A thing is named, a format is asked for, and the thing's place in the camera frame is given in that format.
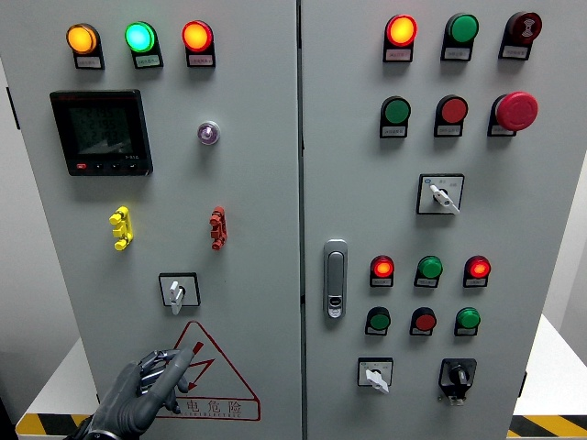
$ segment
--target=robotic hand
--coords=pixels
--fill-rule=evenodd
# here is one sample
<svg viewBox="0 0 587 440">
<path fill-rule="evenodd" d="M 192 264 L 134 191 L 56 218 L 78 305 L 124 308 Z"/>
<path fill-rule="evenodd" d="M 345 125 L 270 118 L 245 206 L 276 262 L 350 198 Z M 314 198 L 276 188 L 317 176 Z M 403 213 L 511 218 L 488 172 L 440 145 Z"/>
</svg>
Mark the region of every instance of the robotic hand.
<svg viewBox="0 0 587 440">
<path fill-rule="evenodd" d="M 175 386 L 188 391 L 183 373 L 204 346 L 154 351 L 138 364 L 128 364 L 116 378 L 93 418 L 85 421 L 71 440 L 135 440 L 151 426 L 162 406 L 180 413 Z"/>
</svg>

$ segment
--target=emergency stop button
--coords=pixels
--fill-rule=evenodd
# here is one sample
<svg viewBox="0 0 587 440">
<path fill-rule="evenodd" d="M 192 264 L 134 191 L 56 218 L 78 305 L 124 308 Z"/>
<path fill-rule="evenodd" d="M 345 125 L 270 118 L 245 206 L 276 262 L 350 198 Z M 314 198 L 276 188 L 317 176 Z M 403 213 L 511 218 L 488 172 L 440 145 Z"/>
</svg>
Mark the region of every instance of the emergency stop button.
<svg viewBox="0 0 587 440">
<path fill-rule="evenodd" d="M 528 92 L 500 96 L 492 107 L 487 136 L 515 136 L 532 125 L 538 116 L 538 101 Z"/>
</svg>

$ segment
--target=red push button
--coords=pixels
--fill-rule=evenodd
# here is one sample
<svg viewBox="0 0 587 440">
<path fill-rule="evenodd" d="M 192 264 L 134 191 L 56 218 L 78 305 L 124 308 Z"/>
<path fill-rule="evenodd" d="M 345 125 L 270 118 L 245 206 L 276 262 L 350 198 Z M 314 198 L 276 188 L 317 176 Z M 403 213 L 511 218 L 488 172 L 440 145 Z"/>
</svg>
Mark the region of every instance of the red push button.
<svg viewBox="0 0 587 440">
<path fill-rule="evenodd" d="M 535 12 L 519 12 L 510 17 L 505 27 L 513 42 L 528 45 L 542 30 L 542 19 Z"/>
<path fill-rule="evenodd" d="M 512 92 L 495 109 L 497 123 L 510 131 L 520 131 L 532 125 L 538 115 L 538 101 L 527 92 Z"/>
</svg>

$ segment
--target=lit indicator light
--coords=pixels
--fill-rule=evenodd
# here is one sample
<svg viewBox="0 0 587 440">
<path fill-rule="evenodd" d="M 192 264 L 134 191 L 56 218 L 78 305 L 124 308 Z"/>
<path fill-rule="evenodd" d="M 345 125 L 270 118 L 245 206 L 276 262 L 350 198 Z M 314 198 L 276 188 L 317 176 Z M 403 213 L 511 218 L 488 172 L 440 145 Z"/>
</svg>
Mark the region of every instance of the lit indicator light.
<svg viewBox="0 0 587 440">
<path fill-rule="evenodd" d="M 155 31 L 147 23 L 138 21 L 127 26 L 125 39 L 128 46 L 135 52 L 148 52 L 155 46 Z"/>
<path fill-rule="evenodd" d="M 463 277 L 463 287 L 485 287 L 492 266 L 486 257 L 477 255 L 467 260 L 465 264 L 465 275 Z"/>
<path fill-rule="evenodd" d="M 365 335 L 386 336 L 387 329 L 392 324 L 389 310 L 385 307 L 373 307 L 367 313 Z"/>
<path fill-rule="evenodd" d="M 67 30 L 67 44 L 79 55 L 86 55 L 95 50 L 98 37 L 95 29 L 86 24 L 73 25 Z"/>
<path fill-rule="evenodd" d="M 380 255 L 371 262 L 371 287 L 392 287 L 393 271 L 395 266 L 393 260 L 386 255 Z"/>
<path fill-rule="evenodd" d="M 203 21 L 191 21 L 183 27 L 183 44 L 192 52 L 202 52 L 210 47 L 213 41 L 212 30 Z"/>
<path fill-rule="evenodd" d="M 449 21 L 449 35 L 458 43 L 468 43 L 479 33 L 479 22 L 475 16 L 458 14 Z"/>
<path fill-rule="evenodd" d="M 390 43 L 400 48 L 414 42 L 417 24 L 410 16 L 394 16 L 387 24 L 387 38 Z"/>
</svg>

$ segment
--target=electrical hazard sign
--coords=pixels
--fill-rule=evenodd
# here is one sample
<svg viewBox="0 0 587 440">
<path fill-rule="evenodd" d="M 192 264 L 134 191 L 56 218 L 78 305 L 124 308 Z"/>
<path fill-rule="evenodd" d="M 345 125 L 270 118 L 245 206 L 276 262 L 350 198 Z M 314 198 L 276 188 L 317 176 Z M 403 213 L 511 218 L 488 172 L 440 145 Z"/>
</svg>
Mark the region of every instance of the electrical hazard sign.
<svg viewBox="0 0 587 440">
<path fill-rule="evenodd" d="M 164 408 L 158 418 L 260 421 L 260 401 L 204 327 L 190 321 L 175 348 L 203 346 L 185 371 L 188 392 L 177 396 L 182 412 Z"/>
</svg>

